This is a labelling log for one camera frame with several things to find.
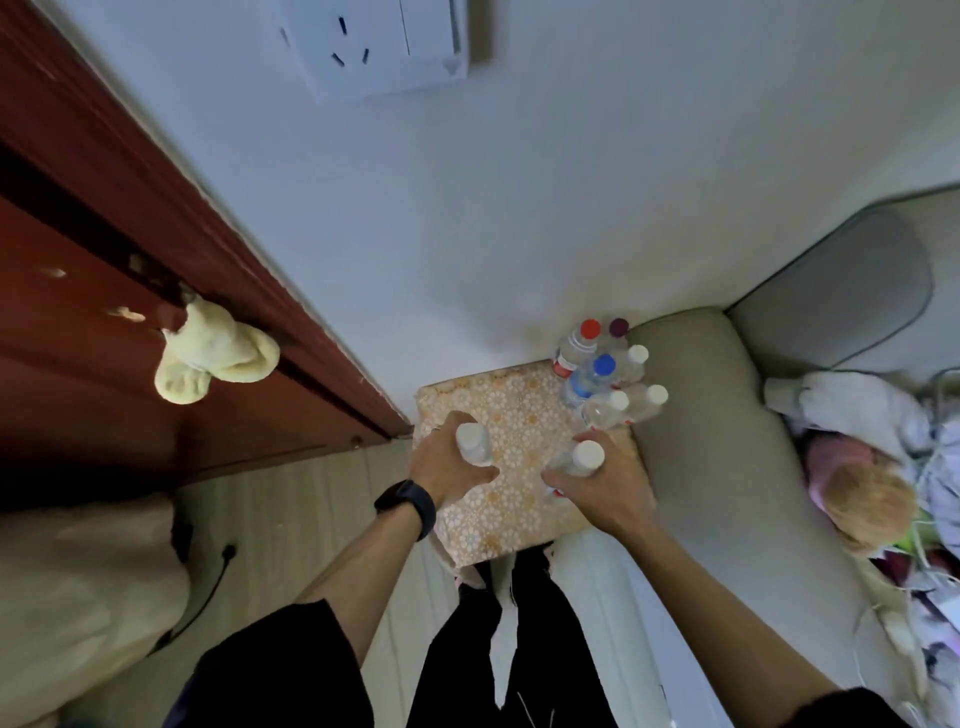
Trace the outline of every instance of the floral pattern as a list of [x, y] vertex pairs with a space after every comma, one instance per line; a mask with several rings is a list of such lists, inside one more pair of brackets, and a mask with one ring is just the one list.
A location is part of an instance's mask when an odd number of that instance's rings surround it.
[[[474, 488], [438, 514], [436, 533], [458, 567], [535, 546], [588, 526], [566, 498], [540, 480], [543, 465], [565, 440], [583, 429], [561, 402], [564, 382], [549, 361], [421, 387], [415, 443], [440, 426], [451, 409], [473, 415], [490, 431], [500, 476]], [[611, 431], [636, 455], [629, 428]]]

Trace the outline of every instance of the electrical outlet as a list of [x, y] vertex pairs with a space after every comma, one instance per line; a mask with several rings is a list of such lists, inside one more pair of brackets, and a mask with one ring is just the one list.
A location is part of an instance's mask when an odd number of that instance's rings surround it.
[[278, 0], [280, 31], [317, 101], [467, 76], [467, 0]]

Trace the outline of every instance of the person's left hand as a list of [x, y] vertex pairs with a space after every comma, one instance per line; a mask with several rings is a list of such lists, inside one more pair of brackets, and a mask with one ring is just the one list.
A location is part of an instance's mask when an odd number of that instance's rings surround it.
[[474, 486], [500, 475], [500, 469], [493, 465], [470, 465], [457, 448], [457, 427], [475, 422], [466, 412], [452, 410], [443, 425], [423, 438], [410, 458], [410, 479], [430, 494], [438, 511], [460, 500]]

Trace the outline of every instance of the person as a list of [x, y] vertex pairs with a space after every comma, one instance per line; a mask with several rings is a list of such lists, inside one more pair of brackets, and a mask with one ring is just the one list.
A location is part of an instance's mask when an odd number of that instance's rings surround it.
[[[455, 432], [464, 422], [473, 418], [451, 412], [424, 438], [411, 456], [408, 481], [378, 501], [381, 512], [370, 526], [294, 604], [205, 653], [165, 728], [373, 725], [360, 666], [407, 556], [433, 525], [430, 508], [498, 475], [460, 456]], [[599, 442], [604, 465], [587, 478], [545, 471], [544, 481], [627, 549], [735, 726], [906, 725], [878, 695], [840, 691], [687, 555], [657, 523], [646, 472], [606, 433], [576, 439]], [[579, 622], [550, 580], [542, 548], [516, 558], [517, 649], [507, 699], [497, 709], [489, 653], [500, 607], [488, 570], [477, 574], [479, 581], [460, 587], [459, 606], [430, 646], [408, 728], [614, 726]]]

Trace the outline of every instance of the black wristband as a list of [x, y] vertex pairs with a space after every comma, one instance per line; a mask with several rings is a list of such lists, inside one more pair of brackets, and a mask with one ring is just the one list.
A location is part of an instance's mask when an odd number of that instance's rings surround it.
[[413, 480], [401, 480], [385, 490], [383, 495], [373, 502], [373, 507], [377, 513], [383, 513], [396, 508], [400, 503], [410, 503], [420, 514], [423, 527], [417, 540], [422, 541], [437, 522], [437, 506], [434, 505], [433, 498]]

